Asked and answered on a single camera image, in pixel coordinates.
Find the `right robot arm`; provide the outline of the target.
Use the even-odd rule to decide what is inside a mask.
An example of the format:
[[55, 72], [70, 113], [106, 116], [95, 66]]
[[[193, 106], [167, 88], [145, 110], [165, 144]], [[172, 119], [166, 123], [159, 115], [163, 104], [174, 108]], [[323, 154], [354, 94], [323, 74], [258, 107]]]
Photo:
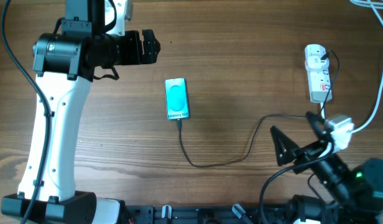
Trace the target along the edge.
[[335, 115], [323, 119], [306, 113], [317, 141], [299, 147], [279, 128], [270, 133], [277, 163], [284, 169], [274, 174], [310, 169], [332, 196], [331, 204], [321, 198], [294, 195], [275, 216], [277, 223], [378, 223], [383, 211], [383, 160], [372, 158], [349, 169], [337, 153], [348, 147], [354, 123], [349, 116]]

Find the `smartphone with teal screen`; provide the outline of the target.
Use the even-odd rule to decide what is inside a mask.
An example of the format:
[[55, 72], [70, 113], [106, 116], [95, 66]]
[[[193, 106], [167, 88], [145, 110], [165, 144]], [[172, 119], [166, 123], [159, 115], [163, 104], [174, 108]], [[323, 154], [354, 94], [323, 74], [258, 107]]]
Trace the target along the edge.
[[188, 95], [184, 78], [171, 78], [164, 81], [167, 118], [169, 120], [189, 118]]

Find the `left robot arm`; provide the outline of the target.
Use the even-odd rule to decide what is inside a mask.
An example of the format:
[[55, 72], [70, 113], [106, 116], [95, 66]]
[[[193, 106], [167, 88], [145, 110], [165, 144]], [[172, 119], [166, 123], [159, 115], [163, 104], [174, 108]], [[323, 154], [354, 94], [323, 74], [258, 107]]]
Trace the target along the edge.
[[125, 29], [131, 17], [129, 0], [67, 1], [54, 31], [34, 44], [30, 154], [17, 192], [2, 198], [3, 215], [22, 223], [134, 222], [124, 201], [77, 191], [74, 178], [80, 118], [96, 67], [117, 80], [116, 66], [153, 64], [160, 52], [152, 30]]

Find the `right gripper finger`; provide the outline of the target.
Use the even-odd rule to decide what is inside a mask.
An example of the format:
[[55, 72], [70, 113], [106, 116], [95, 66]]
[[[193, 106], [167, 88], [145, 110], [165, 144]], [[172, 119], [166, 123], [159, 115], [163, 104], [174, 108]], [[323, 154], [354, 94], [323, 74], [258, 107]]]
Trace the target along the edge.
[[274, 142], [278, 166], [283, 166], [294, 161], [297, 157], [299, 146], [276, 126], [270, 128], [270, 133]]
[[331, 141], [330, 134], [325, 128], [325, 120], [318, 114], [307, 111], [305, 114], [313, 132], [322, 144], [328, 144]]

